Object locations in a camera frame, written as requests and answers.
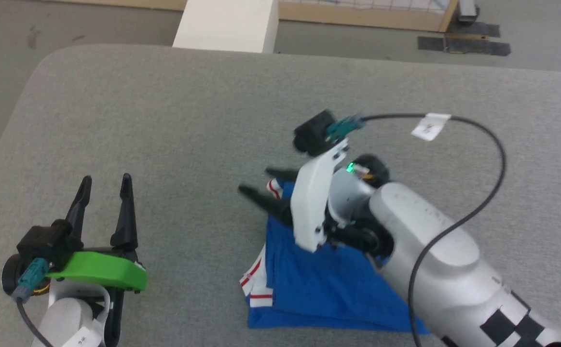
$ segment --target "cable connector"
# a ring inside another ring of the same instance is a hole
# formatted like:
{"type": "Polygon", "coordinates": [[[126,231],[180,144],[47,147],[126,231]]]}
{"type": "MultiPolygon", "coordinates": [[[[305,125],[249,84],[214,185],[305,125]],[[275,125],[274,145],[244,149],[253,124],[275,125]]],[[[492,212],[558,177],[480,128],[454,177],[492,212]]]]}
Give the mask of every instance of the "cable connector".
{"type": "Polygon", "coordinates": [[[344,137],[353,130],[364,128],[364,125],[365,123],[359,115],[346,117],[341,121],[337,121],[326,129],[329,142],[336,143],[344,139],[344,137]]]}
{"type": "Polygon", "coordinates": [[[34,288],[46,277],[47,272],[49,272],[47,261],[42,258],[34,259],[18,279],[18,286],[12,292],[11,298],[14,301],[20,298],[23,303],[26,303],[34,292],[34,288]]]}

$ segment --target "blue cloth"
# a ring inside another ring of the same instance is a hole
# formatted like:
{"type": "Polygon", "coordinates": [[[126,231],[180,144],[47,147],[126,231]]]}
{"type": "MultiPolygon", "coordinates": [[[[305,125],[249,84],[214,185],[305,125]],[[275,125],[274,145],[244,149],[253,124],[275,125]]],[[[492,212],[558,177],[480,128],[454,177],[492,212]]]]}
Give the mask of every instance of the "blue cloth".
{"type": "MultiPolygon", "coordinates": [[[[294,183],[279,184],[283,199],[289,199],[294,183]]],[[[410,332],[407,305],[358,250],[343,246],[334,250],[327,244],[307,252],[295,244],[293,230],[273,217],[267,222],[265,247],[273,307],[251,307],[249,327],[410,332]]],[[[428,333],[421,321],[417,326],[421,334],[428,333]]]]}

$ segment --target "white box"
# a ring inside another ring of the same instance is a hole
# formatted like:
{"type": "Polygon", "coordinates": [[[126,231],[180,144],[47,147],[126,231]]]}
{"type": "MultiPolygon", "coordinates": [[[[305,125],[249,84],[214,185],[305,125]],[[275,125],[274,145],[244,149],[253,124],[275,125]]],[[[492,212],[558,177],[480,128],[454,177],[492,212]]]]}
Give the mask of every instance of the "white box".
{"type": "Polygon", "coordinates": [[[277,0],[188,0],[174,47],[273,53],[277,0]]]}

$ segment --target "black cable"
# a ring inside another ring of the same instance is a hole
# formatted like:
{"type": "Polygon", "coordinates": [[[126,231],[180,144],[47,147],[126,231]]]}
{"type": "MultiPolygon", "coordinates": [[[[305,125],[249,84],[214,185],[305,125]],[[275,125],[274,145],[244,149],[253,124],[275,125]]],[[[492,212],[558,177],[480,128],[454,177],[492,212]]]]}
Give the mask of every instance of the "black cable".
{"type": "Polygon", "coordinates": [[[21,298],[16,299],[16,308],[18,308],[18,312],[21,314],[21,318],[23,318],[25,325],[27,325],[27,327],[31,330],[31,333],[34,334],[34,336],[38,340],[40,340],[40,342],[42,342],[42,344],[45,345],[46,347],[53,347],[53,345],[51,345],[51,342],[49,342],[49,340],[47,340],[44,336],[42,336],[42,334],[38,331],[34,323],[32,323],[32,321],[29,320],[29,316],[27,316],[27,312],[25,312],[25,308],[23,307],[23,299],[21,298]]]}
{"type": "MultiPolygon", "coordinates": [[[[377,120],[377,119],[423,118],[425,116],[426,116],[425,114],[378,114],[374,116],[362,117],[362,120],[369,121],[369,120],[377,120]]],[[[451,116],[450,120],[473,125],[474,127],[477,127],[478,129],[486,133],[492,139],[492,141],[494,141],[494,144],[497,146],[497,149],[499,150],[499,155],[501,157],[501,169],[499,171],[499,177],[497,178],[497,182],[494,184],[494,187],[492,188],[486,199],[484,199],[484,201],[481,204],[479,204],[478,207],[475,207],[475,209],[471,211],[468,215],[464,216],[462,219],[458,220],[456,223],[452,224],[450,227],[448,227],[447,229],[436,235],[436,237],[432,239],[432,241],[430,241],[424,247],[422,252],[417,256],[417,260],[413,265],[413,270],[411,270],[411,277],[409,279],[409,295],[407,298],[407,304],[409,306],[409,320],[411,324],[411,334],[413,334],[413,342],[417,347],[422,347],[420,336],[419,334],[417,334],[417,326],[415,323],[415,311],[413,310],[413,292],[415,290],[415,277],[417,277],[417,269],[419,268],[422,261],[424,260],[424,257],[426,257],[426,254],[428,254],[428,251],[430,251],[430,249],[437,242],[439,242],[439,240],[443,239],[446,235],[454,231],[457,227],[465,224],[465,222],[475,217],[475,215],[477,215],[481,210],[484,209],[484,207],[488,205],[490,200],[492,200],[494,196],[497,194],[497,192],[499,191],[499,188],[503,183],[503,178],[505,178],[506,169],[507,169],[506,150],[505,148],[503,148],[503,143],[501,143],[501,140],[499,140],[499,138],[494,134],[494,132],[492,132],[485,125],[482,125],[477,121],[465,117],[451,116]]]]}

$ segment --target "white stripe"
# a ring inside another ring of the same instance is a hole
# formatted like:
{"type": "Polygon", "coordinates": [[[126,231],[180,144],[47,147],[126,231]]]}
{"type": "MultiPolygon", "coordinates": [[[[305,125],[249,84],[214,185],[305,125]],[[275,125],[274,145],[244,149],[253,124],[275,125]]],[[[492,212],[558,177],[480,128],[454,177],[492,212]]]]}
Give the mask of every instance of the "white stripe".
{"type": "Polygon", "coordinates": [[[550,328],[545,328],[535,339],[537,343],[547,346],[553,342],[561,342],[561,334],[550,328]]]}
{"type": "Polygon", "coordinates": [[[272,299],[250,299],[250,307],[272,307],[272,299]]]}
{"type": "Polygon", "coordinates": [[[514,347],[518,341],[520,341],[520,335],[516,332],[512,332],[498,347],[514,347]]]}
{"type": "Polygon", "coordinates": [[[265,243],[263,244],[263,248],[262,248],[261,252],[259,253],[259,256],[257,257],[256,261],[254,261],[254,264],[252,264],[252,266],[250,266],[248,271],[246,271],[245,274],[240,279],[240,285],[241,285],[241,283],[243,283],[243,281],[245,281],[246,279],[249,279],[248,282],[246,282],[242,286],[242,291],[244,292],[244,296],[248,296],[248,294],[250,294],[250,292],[252,291],[252,288],[254,286],[254,282],[255,282],[253,277],[255,277],[256,275],[259,275],[260,273],[265,275],[265,243]],[[250,273],[252,272],[252,270],[254,270],[255,266],[257,266],[257,263],[259,263],[259,261],[260,261],[259,268],[257,269],[257,271],[253,275],[251,275],[250,273]]]}
{"type": "Polygon", "coordinates": [[[266,283],[267,281],[261,281],[261,279],[257,278],[255,281],[255,286],[252,288],[250,292],[251,295],[271,295],[273,294],[274,290],[271,288],[267,288],[267,286],[261,286],[261,284],[266,283]]]}
{"type": "Polygon", "coordinates": [[[282,187],[278,184],[278,180],[276,180],[276,178],[274,178],[273,180],[269,181],[266,185],[265,185],[265,189],[267,189],[267,191],[269,191],[272,195],[274,195],[274,198],[276,197],[276,193],[274,193],[274,191],[272,191],[270,189],[270,183],[272,184],[272,187],[274,188],[274,190],[278,193],[278,195],[280,195],[280,197],[282,198],[282,187]]]}
{"type": "Polygon", "coordinates": [[[499,305],[499,310],[507,317],[514,325],[518,325],[520,321],[529,313],[529,310],[520,303],[512,294],[508,294],[503,298],[499,305]]]}

